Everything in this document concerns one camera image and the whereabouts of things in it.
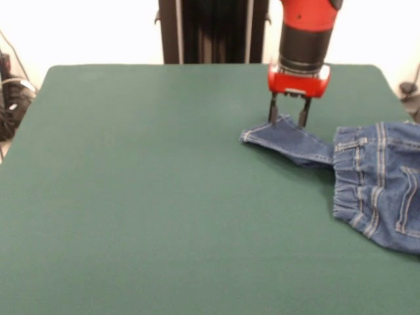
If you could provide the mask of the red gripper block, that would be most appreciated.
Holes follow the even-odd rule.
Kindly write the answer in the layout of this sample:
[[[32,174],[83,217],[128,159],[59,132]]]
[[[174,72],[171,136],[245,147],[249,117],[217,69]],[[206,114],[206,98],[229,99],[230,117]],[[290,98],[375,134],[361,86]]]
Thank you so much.
[[[276,124],[278,117],[277,94],[304,96],[304,107],[299,114],[298,125],[306,127],[311,98],[321,98],[329,84],[331,67],[323,65],[317,73],[294,73],[287,71],[279,63],[268,66],[268,89],[272,92],[268,122]]]

